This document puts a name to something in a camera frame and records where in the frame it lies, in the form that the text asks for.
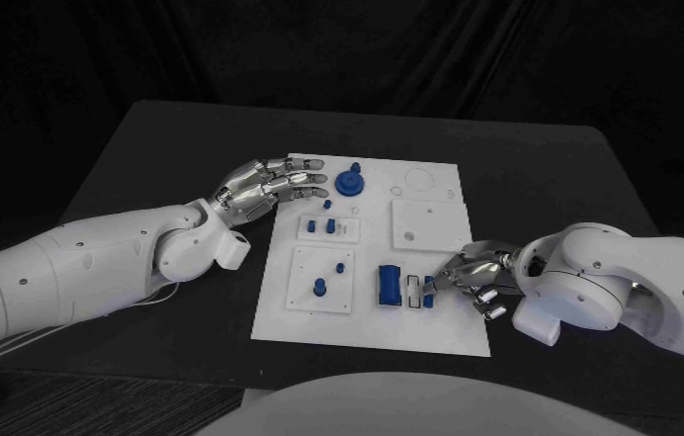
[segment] dark table surface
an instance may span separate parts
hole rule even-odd
[[[153,101],[134,105],[65,221],[185,204],[246,160],[291,150],[458,164],[475,240],[524,244],[579,221],[657,234],[592,128]],[[510,385],[593,411],[683,414],[684,356],[622,326],[596,332],[563,324],[546,347],[514,330],[510,312],[487,324],[491,358],[251,340],[272,226],[274,215],[241,228],[252,250],[238,271],[213,266],[167,302],[69,327],[6,355],[2,368],[261,389],[356,372],[422,372]],[[517,299],[506,299],[513,308]]]

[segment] black backdrop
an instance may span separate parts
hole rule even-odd
[[[678,233],[680,1],[6,0],[0,246],[144,98],[598,126]]]

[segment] black curtain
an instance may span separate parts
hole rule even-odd
[[[137,100],[468,117],[547,3],[6,0],[0,245],[53,225]]]

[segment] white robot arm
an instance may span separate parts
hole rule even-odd
[[[0,339],[110,314],[164,286],[193,280],[212,262],[238,269],[249,251],[236,225],[278,201],[327,197],[324,161],[251,161],[208,200],[88,218],[0,251]]]
[[[490,303],[497,294],[523,294],[513,325],[546,345],[556,344],[560,321],[595,330],[622,323],[684,354],[683,255],[683,238],[634,238],[578,223],[519,249],[493,241],[467,245],[424,293],[457,287],[487,319],[506,312]]]

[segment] robotic hand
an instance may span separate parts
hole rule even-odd
[[[278,202],[327,197],[310,185],[329,178],[305,172],[323,168],[318,159],[254,160],[208,200],[75,221],[0,251],[0,339],[136,305],[213,261],[238,269],[249,243],[232,228]]]
[[[595,330],[622,323],[653,344],[684,354],[684,239],[634,238],[598,223],[578,223],[523,248],[497,241],[464,247],[424,287],[457,288],[485,319],[506,313],[498,294],[523,295],[513,326],[547,345],[560,321]]]

